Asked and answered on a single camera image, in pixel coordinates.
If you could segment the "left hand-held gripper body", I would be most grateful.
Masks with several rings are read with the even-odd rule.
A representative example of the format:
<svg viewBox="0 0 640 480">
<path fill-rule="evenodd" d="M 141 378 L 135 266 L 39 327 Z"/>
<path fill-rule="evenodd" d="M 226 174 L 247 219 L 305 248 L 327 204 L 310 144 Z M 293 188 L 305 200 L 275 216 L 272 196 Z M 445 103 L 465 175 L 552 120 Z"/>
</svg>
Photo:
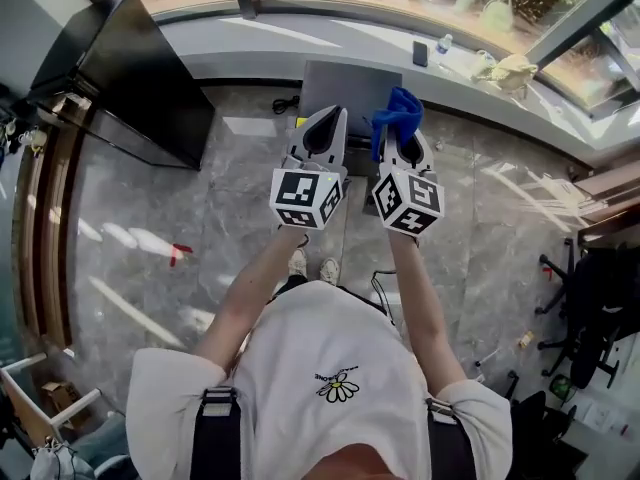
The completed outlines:
<svg viewBox="0 0 640 480">
<path fill-rule="evenodd" d="M 344 198 L 347 169 L 303 162 L 273 171 L 269 207 L 283 226 L 323 230 Z"/>
</svg>

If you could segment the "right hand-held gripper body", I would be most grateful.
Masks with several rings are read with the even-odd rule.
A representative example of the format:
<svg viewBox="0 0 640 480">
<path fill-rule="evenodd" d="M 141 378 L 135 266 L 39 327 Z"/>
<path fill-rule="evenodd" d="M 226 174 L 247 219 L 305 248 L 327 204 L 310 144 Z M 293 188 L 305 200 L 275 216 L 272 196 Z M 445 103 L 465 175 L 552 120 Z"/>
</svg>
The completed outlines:
<svg viewBox="0 0 640 480">
<path fill-rule="evenodd" d="M 379 166 L 372 197 L 383 226 L 414 239 L 445 213 L 441 185 L 389 162 Z"/>
</svg>

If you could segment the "blue cleaning cloth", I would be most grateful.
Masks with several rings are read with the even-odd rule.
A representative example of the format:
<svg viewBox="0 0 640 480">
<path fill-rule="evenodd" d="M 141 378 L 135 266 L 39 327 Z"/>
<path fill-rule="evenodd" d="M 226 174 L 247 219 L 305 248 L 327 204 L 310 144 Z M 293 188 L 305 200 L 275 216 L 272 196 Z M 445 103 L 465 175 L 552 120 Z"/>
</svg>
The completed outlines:
<svg viewBox="0 0 640 480">
<path fill-rule="evenodd" d="M 385 109 L 377 110 L 371 120 L 372 160 L 380 162 L 380 140 L 384 126 L 395 130 L 401 146 L 409 143 L 424 115 L 422 102 L 405 88 L 394 86 Z"/>
</svg>

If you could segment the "small black mini fridge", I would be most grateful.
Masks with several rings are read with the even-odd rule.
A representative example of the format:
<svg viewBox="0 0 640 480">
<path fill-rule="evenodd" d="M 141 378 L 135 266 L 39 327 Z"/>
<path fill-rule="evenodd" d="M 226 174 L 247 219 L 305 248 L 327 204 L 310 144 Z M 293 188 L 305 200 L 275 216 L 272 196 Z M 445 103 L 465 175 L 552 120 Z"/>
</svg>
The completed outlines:
<svg viewBox="0 0 640 480">
<path fill-rule="evenodd" d="M 373 178 L 371 119 L 387 107 L 391 91 L 402 85 L 402 75 L 377 68 L 310 60 L 305 65 L 298 116 L 339 105 L 348 111 L 344 165 L 351 176 Z"/>
</svg>

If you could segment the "person's right forearm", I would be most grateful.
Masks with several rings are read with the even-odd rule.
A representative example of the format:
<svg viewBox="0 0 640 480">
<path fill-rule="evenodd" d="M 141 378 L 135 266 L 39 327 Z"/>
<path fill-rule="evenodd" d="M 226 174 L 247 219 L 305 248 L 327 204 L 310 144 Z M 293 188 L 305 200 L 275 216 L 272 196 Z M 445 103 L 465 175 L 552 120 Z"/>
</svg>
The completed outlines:
<svg viewBox="0 0 640 480">
<path fill-rule="evenodd" d="M 444 312 L 415 241 L 389 231 L 404 320 L 410 345 L 430 393 L 466 379 L 449 343 Z"/>
</svg>

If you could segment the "person's left forearm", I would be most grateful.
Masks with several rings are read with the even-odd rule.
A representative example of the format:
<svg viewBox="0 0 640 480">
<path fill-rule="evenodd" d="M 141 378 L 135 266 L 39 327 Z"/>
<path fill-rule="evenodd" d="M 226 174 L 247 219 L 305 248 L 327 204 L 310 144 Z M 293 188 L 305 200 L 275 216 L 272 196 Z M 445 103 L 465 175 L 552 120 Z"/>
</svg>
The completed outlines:
<svg viewBox="0 0 640 480">
<path fill-rule="evenodd" d="M 194 349 L 229 372 L 242 343 L 287 272 L 288 261 L 303 241 L 305 230 L 283 226 L 241 270 L 230 285 L 211 325 Z"/>
</svg>

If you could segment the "tall black fridge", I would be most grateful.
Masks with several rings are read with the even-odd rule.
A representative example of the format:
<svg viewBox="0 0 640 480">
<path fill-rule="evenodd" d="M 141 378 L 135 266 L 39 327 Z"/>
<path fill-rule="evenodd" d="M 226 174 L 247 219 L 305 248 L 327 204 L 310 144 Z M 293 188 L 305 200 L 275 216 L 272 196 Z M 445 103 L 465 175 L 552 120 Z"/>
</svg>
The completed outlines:
<svg viewBox="0 0 640 480">
<path fill-rule="evenodd" d="M 102 0 L 58 34 L 27 99 L 152 166 L 200 170 L 215 108 L 141 0 Z"/>
</svg>

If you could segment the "grey window ledge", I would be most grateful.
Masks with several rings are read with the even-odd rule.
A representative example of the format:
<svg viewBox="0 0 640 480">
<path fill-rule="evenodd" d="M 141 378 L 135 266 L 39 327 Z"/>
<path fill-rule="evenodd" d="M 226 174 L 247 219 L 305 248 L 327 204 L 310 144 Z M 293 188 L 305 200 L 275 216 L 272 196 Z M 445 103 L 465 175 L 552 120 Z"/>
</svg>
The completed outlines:
<svg viewBox="0 0 640 480">
<path fill-rule="evenodd" d="M 436 64 L 435 40 L 398 29 L 304 15 L 257 20 L 201 18 L 161 26 L 191 74 L 200 79 L 300 80 L 310 60 L 353 64 L 402 75 L 421 100 L 529 136 L 590 166 L 604 153 L 578 122 L 572 106 L 538 82 L 518 99 L 496 86 L 470 79 L 475 53 L 451 47 Z M 427 67 L 412 63 L 414 41 L 429 48 Z"/>
</svg>

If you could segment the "white jug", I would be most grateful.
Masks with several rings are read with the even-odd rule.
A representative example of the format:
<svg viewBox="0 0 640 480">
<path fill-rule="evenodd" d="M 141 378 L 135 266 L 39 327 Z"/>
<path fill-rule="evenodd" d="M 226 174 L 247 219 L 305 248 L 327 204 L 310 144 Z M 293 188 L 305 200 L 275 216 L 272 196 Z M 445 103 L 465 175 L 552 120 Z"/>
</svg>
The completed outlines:
<svg viewBox="0 0 640 480">
<path fill-rule="evenodd" d="M 486 50 L 478 50 L 470 68 L 470 77 L 474 79 L 487 78 L 491 75 L 496 64 L 496 59 L 491 53 Z"/>
</svg>

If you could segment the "clear plastic water bottle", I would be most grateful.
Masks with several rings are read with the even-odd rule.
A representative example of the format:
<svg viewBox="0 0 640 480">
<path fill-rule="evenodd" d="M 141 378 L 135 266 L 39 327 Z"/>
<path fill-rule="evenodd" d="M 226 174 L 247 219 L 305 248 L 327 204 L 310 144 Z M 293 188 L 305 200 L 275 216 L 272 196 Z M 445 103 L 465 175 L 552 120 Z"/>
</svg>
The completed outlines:
<svg viewBox="0 0 640 480">
<path fill-rule="evenodd" d="M 450 33 L 445 34 L 442 38 L 438 39 L 435 45 L 435 61 L 440 67 L 444 67 L 445 63 L 449 61 L 448 52 L 451 49 L 453 37 Z"/>
</svg>

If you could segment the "black trousers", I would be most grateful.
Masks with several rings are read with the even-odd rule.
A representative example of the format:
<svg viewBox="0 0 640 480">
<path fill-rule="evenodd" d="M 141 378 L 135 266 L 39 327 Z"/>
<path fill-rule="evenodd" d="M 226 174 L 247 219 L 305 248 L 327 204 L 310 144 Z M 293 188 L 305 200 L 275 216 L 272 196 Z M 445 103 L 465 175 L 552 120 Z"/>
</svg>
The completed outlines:
<svg viewBox="0 0 640 480">
<path fill-rule="evenodd" d="M 279 288 L 274 295 L 272 296 L 272 298 L 270 299 L 270 301 L 273 301 L 274 299 L 276 299 L 279 295 L 292 290 L 300 285 L 306 284 L 309 282 L 309 279 L 307 277 L 305 277 L 302 274 L 290 274 L 286 283 Z M 385 310 L 381 305 L 376 304 L 364 297 L 362 297 L 361 295 L 354 293 L 352 291 L 350 291 L 349 289 L 347 289 L 344 286 L 340 286 L 337 285 L 337 288 L 339 288 L 340 290 L 344 291 L 345 293 L 348 293 L 349 295 L 355 297 L 356 299 L 360 300 L 361 302 L 367 304 L 368 306 L 373 307 L 374 309 L 376 309 L 377 311 L 379 311 L 381 314 L 383 314 L 384 316 L 387 316 L 389 319 L 391 319 L 391 315 L 390 313 Z"/>
</svg>

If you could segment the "cream fabric bag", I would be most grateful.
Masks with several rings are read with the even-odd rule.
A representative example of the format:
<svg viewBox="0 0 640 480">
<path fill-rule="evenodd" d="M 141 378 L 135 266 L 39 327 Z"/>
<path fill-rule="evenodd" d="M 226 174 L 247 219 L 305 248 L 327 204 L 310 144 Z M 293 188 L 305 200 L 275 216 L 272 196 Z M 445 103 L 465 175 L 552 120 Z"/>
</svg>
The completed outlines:
<svg viewBox="0 0 640 480">
<path fill-rule="evenodd" d="M 512 54 L 484 68 L 476 79 L 493 83 L 504 92 L 514 92 L 525 88 L 537 72 L 538 66 L 526 56 Z"/>
</svg>

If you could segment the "white flower print t-shirt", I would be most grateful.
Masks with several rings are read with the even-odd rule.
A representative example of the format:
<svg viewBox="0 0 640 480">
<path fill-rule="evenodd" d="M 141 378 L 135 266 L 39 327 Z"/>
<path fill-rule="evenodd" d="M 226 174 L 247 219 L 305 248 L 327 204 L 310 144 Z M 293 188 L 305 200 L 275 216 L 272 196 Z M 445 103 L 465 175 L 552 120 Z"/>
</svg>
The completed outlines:
<svg viewBox="0 0 640 480">
<path fill-rule="evenodd" d="M 158 348 L 134 356 L 126 409 L 141 480 L 187 480 L 199 401 L 235 387 L 252 425 L 255 480 L 301 480 L 351 444 L 406 480 L 431 480 L 429 388 L 380 311 L 321 281 L 269 304 L 235 370 Z"/>
</svg>

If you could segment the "brown wooden panel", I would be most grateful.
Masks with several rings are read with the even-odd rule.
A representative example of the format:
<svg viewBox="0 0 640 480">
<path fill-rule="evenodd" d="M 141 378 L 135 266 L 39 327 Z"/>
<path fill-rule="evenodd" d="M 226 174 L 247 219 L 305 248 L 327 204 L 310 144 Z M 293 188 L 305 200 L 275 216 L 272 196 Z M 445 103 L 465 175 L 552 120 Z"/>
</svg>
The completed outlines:
<svg viewBox="0 0 640 480">
<path fill-rule="evenodd" d="M 587 222 L 578 231 L 580 247 L 640 247 L 640 160 L 591 171 L 573 185 L 586 197 L 579 204 L 579 215 Z"/>
</svg>

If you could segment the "black office chair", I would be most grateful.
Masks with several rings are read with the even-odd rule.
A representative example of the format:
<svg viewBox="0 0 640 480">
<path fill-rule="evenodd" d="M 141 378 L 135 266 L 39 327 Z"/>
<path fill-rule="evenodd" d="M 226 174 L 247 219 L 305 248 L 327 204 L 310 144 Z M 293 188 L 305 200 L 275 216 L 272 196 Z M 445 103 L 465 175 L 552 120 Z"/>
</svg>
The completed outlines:
<svg viewBox="0 0 640 480">
<path fill-rule="evenodd" d="M 569 379 L 573 387 L 586 388 L 597 370 L 615 380 L 619 362 L 610 364 L 615 342 L 640 332 L 640 246 L 591 248 L 574 258 L 574 242 L 567 238 L 568 264 L 561 269 L 542 254 L 539 263 L 561 279 L 561 286 L 546 306 L 535 309 L 546 314 L 555 306 L 566 320 L 566 337 L 557 342 L 541 341 L 537 348 L 560 353 L 541 375 L 551 377 L 561 363 L 571 361 Z"/>
</svg>

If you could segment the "small green box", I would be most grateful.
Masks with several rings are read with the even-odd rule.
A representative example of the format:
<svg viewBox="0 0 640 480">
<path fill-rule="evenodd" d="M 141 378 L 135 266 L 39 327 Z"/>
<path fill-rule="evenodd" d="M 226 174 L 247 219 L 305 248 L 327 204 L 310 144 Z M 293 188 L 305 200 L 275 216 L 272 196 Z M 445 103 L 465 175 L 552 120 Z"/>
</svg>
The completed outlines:
<svg viewBox="0 0 640 480">
<path fill-rule="evenodd" d="M 562 401 L 568 399 L 572 389 L 573 383 L 571 379 L 563 374 L 555 375 L 549 385 L 549 391 Z"/>
</svg>

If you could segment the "curved wooden bench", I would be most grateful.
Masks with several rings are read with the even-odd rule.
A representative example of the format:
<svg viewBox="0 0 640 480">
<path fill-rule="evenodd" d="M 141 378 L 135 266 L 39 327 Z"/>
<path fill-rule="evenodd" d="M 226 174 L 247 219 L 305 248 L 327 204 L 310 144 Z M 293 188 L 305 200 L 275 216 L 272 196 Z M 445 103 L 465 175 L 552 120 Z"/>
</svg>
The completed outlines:
<svg viewBox="0 0 640 480">
<path fill-rule="evenodd" d="M 26 148 L 12 221 L 18 322 L 35 339 L 72 344 L 67 287 L 70 209 L 84 134 L 49 127 L 43 150 Z"/>
</svg>

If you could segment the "cream ceramic mug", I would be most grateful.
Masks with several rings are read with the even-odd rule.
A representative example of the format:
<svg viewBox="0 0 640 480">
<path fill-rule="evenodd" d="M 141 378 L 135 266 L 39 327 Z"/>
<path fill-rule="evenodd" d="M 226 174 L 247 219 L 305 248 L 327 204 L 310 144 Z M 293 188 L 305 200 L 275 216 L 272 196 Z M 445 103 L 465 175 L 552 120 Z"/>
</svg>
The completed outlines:
<svg viewBox="0 0 640 480">
<path fill-rule="evenodd" d="M 46 146 L 48 134 L 39 127 L 33 127 L 18 136 L 21 145 L 29 147 L 35 156 L 38 156 Z"/>
</svg>

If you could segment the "cardboard box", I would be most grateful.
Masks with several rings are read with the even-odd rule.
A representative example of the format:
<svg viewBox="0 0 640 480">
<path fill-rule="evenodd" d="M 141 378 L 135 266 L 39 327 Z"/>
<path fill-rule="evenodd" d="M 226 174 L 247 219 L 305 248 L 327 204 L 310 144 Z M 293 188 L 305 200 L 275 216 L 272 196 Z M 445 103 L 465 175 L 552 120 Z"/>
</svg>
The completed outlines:
<svg viewBox="0 0 640 480">
<path fill-rule="evenodd" d="M 75 386 L 69 381 L 49 381 L 41 389 L 50 399 L 57 412 L 67 409 L 81 398 Z M 82 409 L 78 414 L 72 416 L 65 425 L 70 429 L 78 430 L 86 422 L 87 418 L 86 411 Z"/>
</svg>

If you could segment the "white mesh bag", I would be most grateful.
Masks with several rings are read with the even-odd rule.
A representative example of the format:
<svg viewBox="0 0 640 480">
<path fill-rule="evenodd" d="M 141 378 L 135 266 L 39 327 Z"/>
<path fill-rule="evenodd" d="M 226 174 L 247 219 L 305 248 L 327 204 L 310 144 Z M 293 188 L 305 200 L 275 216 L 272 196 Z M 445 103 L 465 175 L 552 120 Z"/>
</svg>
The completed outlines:
<svg viewBox="0 0 640 480">
<path fill-rule="evenodd" d="M 96 480 L 94 469 L 69 446 L 55 439 L 34 449 L 30 480 Z"/>
</svg>

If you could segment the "white metal frame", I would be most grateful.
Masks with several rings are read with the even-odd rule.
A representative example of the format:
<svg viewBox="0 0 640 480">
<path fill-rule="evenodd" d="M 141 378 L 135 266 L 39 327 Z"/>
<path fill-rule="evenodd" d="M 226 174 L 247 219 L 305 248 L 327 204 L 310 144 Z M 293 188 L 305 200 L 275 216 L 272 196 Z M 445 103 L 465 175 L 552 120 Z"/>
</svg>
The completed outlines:
<svg viewBox="0 0 640 480">
<path fill-rule="evenodd" d="M 84 395 L 79 393 L 81 398 L 78 401 L 67 409 L 57 412 L 41 387 L 49 381 L 63 380 L 47 380 L 38 385 L 38 380 L 45 377 L 42 363 L 47 360 L 48 355 L 40 352 L 0 367 L 2 387 L 8 395 L 21 428 L 36 446 L 43 446 L 48 438 L 61 440 L 62 429 L 76 431 L 68 428 L 65 423 L 82 409 L 86 411 L 88 416 L 87 422 L 90 418 L 88 407 L 102 396 L 101 391 L 97 388 Z"/>
</svg>

